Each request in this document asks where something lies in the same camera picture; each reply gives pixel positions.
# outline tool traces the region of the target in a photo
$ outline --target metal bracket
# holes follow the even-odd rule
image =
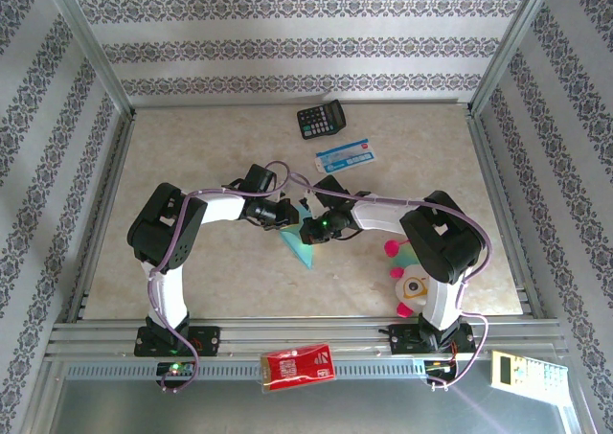
[[[418,324],[392,324],[388,327],[390,350],[396,354],[429,354],[431,350],[421,341]],[[475,339],[472,327],[463,323],[453,335],[453,341],[458,346],[458,353],[474,353]]]
[[[190,326],[188,340],[201,357],[215,357],[219,349],[219,327]],[[137,357],[191,357],[190,350],[175,350],[156,337],[148,327],[141,327],[136,335],[134,355]]]

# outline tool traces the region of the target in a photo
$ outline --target purple cable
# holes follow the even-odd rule
[[[172,239],[170,240],[170,245],[168,250],[166,251],[166,255],[164,256],[164,258],[162,259],[162,261],[160,262],[160,264],[158,264],[157,266],[155,266],[154,268],[151,269],[151,271],[149,271],[149,275],[148,275],[148,297],[149,297],[149,301],[151,303],[151,305],[153,306],[153,310],[157,313],[159,311],[159,305],[157,305],[155,298],[153,296],[153,282],[155,280],[155,273],[159,273],[162,270],[162,267],[166,265],[166,263],[169,261],[170,256],[172,255],[172,252],[174,251],[174,247],[176,246],[176,243],[179,239],[179,233],[180,233],[180,229],[183,226],[183,220],[185,219],[185,213],[187,210],[187,206],[188,203],[190,201],[190,199],[192,199],[193,197],[199,196],[199,195],[203,195],[203,194],[234,194],[237,196],[244,196],[244,197],[266,197],[266,196],[270,196],[276,192],[279,192],[281,190],[283,190],[288,182],[291,180],[294,183],[297,183],[298,185],[300,185],[301,187],[306,188],[307,190],[314,192],[314,193],[321,193],[321,194],[328,194],[330,196],[337,196],[337,197],[343,197],[346,199],[352,199],[355,201],[367,201],[367,202],[379,202],[382,204],[392,204],[392,205],[398,205],[398,206],[424,206],[424,207],[429,207],[432,209],[435,209],[437,211],[441,211],[441,212],[445,212],[448,213],[454,217],[460,218],[461,220],[465,221],[466,223],[468,223],[470,226],[472,226],[483,238],[483,240],[486,243],[486,247],[488,249],[488,252],[486,254],[486,259],[483,261],[483,263],[481,263],[481,265],[475,269],[472,273],[470,273],[466,278],[463,279],[463,284],[460,287],[460,291],[458,293],[458,300],[461,301],[462,300],[462,295],[464,295],[464,288],[466,286],[466,283],[469,279],[473,278],[474,276],[476,276],[477,274],[481,273],[486,266],[489,263],[489,260],[491,259],[491,254],[492,254],[492,246],[491,246],[491,240],[489,239],[488,234],[486,233],[486,231],[481,227],[481,225],[479,225],[479,223],[477,223],[475,220],[473,220],[472,218],[470,218],[469,216],[458,212],[454,209],[442,206],[440,204],[436,204],[433,202],[426,202],[426,201],[416,201],[416,200],[404,200],[404,199],[395,199],[395,198],[387,198],[387,197],[368,197],[368,196],[354,196],[354,195],[348,195],[348,194],[341,194],[341,193],[337,193],[337,192],[331,192],[328,190],[323,190],[323,189],[319,189],[319,188],[315,188],[312,187],[307,178],[304,177],[303,175],[301,175],[300,173],[297,172],[291,172],[291,170],[289,169],[289,166],[284,162],[284,161],[271,161],[270,163],[268,163],[266,165],[266,169],[268,169],[270,166],[275,165],[275,164],[279,164],[281,166],[283,166],[287,172],[287,175],[285,177],[284,182],[279,185],[277,188],[269,191],[269,192],[265,192],[265,193],[246,193],[246,192],[239,192],[237,190],[228,190],[225,188],[221,188],[221,189],[202,189],[202,190],[196,190],[194,192],[188,193],[185,196],[185,199],[183,199],[183,205],[181,206],[181,211],[179,212],[179,216],[177,218],[176,221],[176,226],[175,226],[175,230],[174,230],[174,234],[172,235]],[[482,314],[477,314],[477,313],[462,313],[462,316],[465,317],[479,317],[481,319],[483,319],[484,323],[485,323],[485,330],[484,330],[484,335],[481,339],[481,342],[479,343],[479,345],[477,346],[477,350],[475,351],[475,354],[473,355],[473,357],[468,361],[468,363],[466,364],[466,367],[463,369],[463,371],[456,377],[454,378],[452,381],[450,382],[446,382],[440,378],[436,378],[436,377],[431,377],[431,379],[437,380],[439,382],[442,383],[442,385],[444,387],[447,386],[451,386],[452,384],[454,384],[455,382],[457,382],[458,380],[460,380],[461,377],[463,377],[465,375],[465,373],[470,369],[470,367],[472,367],[472,364],[474,363],[475,359],[477,358],[477,355],[479,354],[479,352],[481,351],[481,349],[483,348],[483,345],[485,344],[485,340],[486,337],[488,335],[488,319],[483,316]],[[185,389],[187,386],[189,386],[192,381],[194,381],[197,377],[198,374],[198,369],[199,369],[199,358],[198,358],[198,352],[195,350],[195,348],[192,346],[192,344],[189,342],[189,340],[187,340],[185,337],[183,337],[183,335],[181,335],[179,332],[177,332],[173,327],[170,326],[169,322],[166,320],[165,317],[161,316],[160,314],[158,314],[159,319],[162,321],[162,324],[164,324],[164,327],[166,327],[170,333],[172,333],[181,343],[183,343],[192,353],[193,355],[193,359],[194,359],[194,363],[193,363],[193,372],[192,372],[192,376],[185,381],[181,386],[177,387],[177,388],[173,388],[172,392],[173,393],[178,393],[179,391],[182,391],[183,389]],[[162,377],[162,381],[161,381],[161,386],[162,386],[162,390],[166,391],[167,390],[167,386],[165,385],[165,381],[166,381],[166,376]]]

